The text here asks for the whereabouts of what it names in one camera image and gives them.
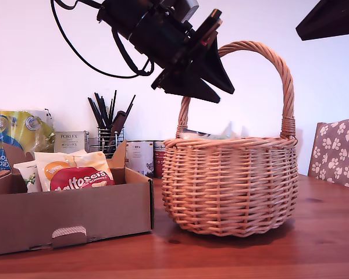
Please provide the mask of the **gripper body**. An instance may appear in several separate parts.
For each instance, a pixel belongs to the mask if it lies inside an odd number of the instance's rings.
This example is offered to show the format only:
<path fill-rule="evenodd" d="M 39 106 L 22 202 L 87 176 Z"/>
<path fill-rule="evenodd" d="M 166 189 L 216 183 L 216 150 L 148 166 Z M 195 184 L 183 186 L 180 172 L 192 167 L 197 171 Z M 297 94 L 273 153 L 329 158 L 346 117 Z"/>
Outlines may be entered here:
<path fill-rule="evenodd" d="M 161 68 L 162 64 L 170 64 L 175 69 L 190 69 L 196 47 L 221 25 L 220 16 L 221 11 L 214 9 L 199 28 L 193 30 L 188 21 L 181 23 L 171 13 L 157 9 L 141 19 L 130 36 L 130 42 Z M 153 88 L 162 88 L 165 76 L 162 72 L 152 83 Z"/>

